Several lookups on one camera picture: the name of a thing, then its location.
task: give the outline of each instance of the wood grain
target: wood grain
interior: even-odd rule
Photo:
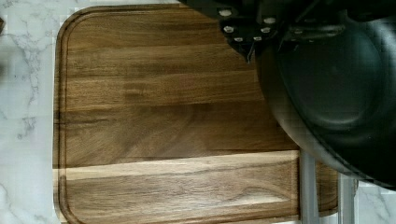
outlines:
[[[180,5],[91,7],[57,40],[54,201],[64,223],[298,218],[298,147],[212,21]],[[336,172],[318,165],[319,210]]]

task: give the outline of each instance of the white marble surface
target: white marble surface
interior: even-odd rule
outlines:
[[[62,23],[85,7],[175,2],[0,0],[6,22],[0,35],[0,224],[58,223],[52,202],[52,92]],[[358,224],[396,223],[394,192],[361,183],[355,204]]]

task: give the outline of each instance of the countertop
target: countertop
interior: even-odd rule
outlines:
[[[52,200],[52,95],[63,22],[85,7],[176,2],[0,2],[6,23],[0,35],[0,224],[59,223]],[[355,216],[357,224],[396,223],[396,192],[360,182]],[[322,223],[336,223],[336,215]]]

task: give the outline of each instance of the metal leg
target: metal leg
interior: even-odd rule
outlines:
[[[355,223],[355,180],[352,177],[338,174],[338,224]]]
[[[315,159],[300,151],[300,213],[302,224],[319,224]]]

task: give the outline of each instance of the wooden cutting board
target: wooden cutting board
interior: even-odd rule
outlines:
[[[299,148],[216,21],[180,5],[86,8],[58,35],[55,74],[63,223],[298,219]],[[329,215],[337,173],[317,176]]]

